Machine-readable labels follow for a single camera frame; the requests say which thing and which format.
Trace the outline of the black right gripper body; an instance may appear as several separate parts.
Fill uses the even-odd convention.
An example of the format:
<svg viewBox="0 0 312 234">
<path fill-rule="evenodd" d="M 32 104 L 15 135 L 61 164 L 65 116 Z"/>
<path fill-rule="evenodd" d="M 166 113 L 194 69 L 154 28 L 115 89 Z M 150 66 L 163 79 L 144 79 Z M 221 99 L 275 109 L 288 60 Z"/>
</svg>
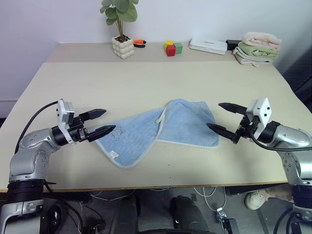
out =
<svg viewBox="0 0 312 234">
<path fill-rule="evenodd" d="M 242 118 L 238 129 L 234 134 L 232 143 L 237 144 L 241 137 L 243 138 L 252 138 L 252 135 L 255 133 L 259 124 L 259 117 L 253 116 L 252 120 L 249 120 L 247 115 L 244 115 Z"/>
</svg>

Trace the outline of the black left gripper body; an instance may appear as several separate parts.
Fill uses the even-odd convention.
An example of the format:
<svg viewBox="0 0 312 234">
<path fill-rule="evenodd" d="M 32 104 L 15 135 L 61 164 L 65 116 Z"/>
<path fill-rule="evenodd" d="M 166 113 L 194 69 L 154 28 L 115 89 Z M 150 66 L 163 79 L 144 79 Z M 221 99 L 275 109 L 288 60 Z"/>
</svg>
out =
<svg viewBox="0 0 312 234">
<path fill-rule="evenodd" d="M 73 118 L 73 122 L 69 124 L 68 133 L 74 143 L 82 142 L 88 139 L 88 130 L 84 127 L 85 118 L 83 115 L 78 115 Z"/>
</svg>

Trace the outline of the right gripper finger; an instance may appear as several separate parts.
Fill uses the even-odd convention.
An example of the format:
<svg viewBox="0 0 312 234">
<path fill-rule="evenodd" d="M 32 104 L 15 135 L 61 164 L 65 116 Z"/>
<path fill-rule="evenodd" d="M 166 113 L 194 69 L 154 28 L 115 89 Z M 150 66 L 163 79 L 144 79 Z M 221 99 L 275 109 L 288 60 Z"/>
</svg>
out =
<svg viewBox="0 0 312 234">
<path fill-rule="evenodd" d="M 218 135 L 225 137 L 231 141 L 234 140 L 235 133 L 228 131 L 225 127 L 212 123 L 206 123 L 206 125 Z"/>
<path fill-rule="evenodd" d="M 237 104 L 233 104 L 233 103 L 228 103 L 228 102 L 222 102 L 218 104 L 220 107 L 222 107 L 223 109 L 232 112 L 232 113 L 239 113 L 241 115 L 245 115 L 247 108 L 237 105 Z"/>
</svg>

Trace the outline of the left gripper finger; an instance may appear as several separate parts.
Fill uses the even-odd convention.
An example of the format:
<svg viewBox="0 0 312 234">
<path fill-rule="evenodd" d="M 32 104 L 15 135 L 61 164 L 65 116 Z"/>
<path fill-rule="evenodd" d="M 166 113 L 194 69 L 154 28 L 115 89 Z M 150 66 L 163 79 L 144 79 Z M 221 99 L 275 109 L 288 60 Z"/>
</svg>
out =
<svg viewBox="0 0 312 234">
<path fill-rule="evenodd" d="M 106 125 L 99 127 L 94 131 L 88 133 L 87 140 L 89 142 L 92 142 L 99 138 L 105 137 L 106 135 L 110 134 L 115 129 L 115 127 L 116 125 Z"/>
<path fill-rule="evenodd" d="M 105 113 L 106 113 L 105 109 L 93 109 L 85 113 L 79 114 L 78 116 L 81 121 L 88 121 L 88 120 L 96 119 Z"/>
</svg>

